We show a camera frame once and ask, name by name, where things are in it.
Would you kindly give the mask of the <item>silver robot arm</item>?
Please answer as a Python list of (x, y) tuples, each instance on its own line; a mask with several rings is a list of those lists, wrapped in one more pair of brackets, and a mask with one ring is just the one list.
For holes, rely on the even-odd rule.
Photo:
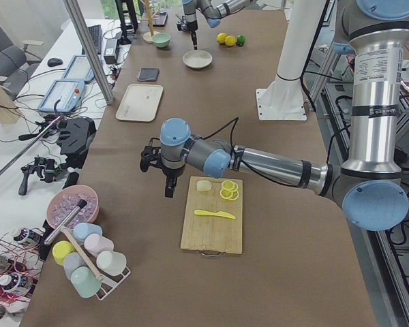
[(190, 34), (194, 50), (198, 49), (196, 31), (198, 30), (198, 20), (196, 12), (199, 11), (211, 28), (215, 28), (221, 23), (221, 19), (236, 14), (244, 9), (260, 10), (257, 1), (232, 0), (223, 1), (222, 4), (214, 7), (208, 0), (188, 0), (182, 1), (183, 15), (179, 18), (177, 29)]
[[(252, 1), (182, 1), (193, 45), (197, 45), (198, 13), (211, 28)], [(292, 7), (275, 80), (256, 95), (260, 120), (305, 121), (303, 76), (322, 28), (329, 1), (296, 1)], [(251, 172), (281, 186), (310, 189), (338, 205), (351, 223), (369, 231), (390, 230), (405, 220), (409, 199), (401, 184), (402, 169), (394, 161), (403, 48), (409, 41), (409, 1), (337, 1), (332, 50), (355, 54), (350, 123), (331, 134), (323, 165), (234, 145), (239, 118), (201, 137), (186, 121), (162, 123), (159, 138), (151, 138), (140, 154), (140, 169), (160, 169), (166, 176), (165, 196), (172, 198), (189, 164), (213, 178), (227, 169)], [(206, 141), (234, 123), (230, 141)], [(333, 139), (349, 133), (348, 156), (340, 165), (329, 163)]]

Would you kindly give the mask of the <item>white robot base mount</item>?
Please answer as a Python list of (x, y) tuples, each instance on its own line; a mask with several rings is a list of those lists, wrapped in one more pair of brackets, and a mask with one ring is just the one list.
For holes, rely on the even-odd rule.
[(305, 121), (307, 119), (302, 74), (317, 28), (324, 20), (326, 1), (295, 1), (286, 31), (275, 80), (256, 90), (261, 121)]

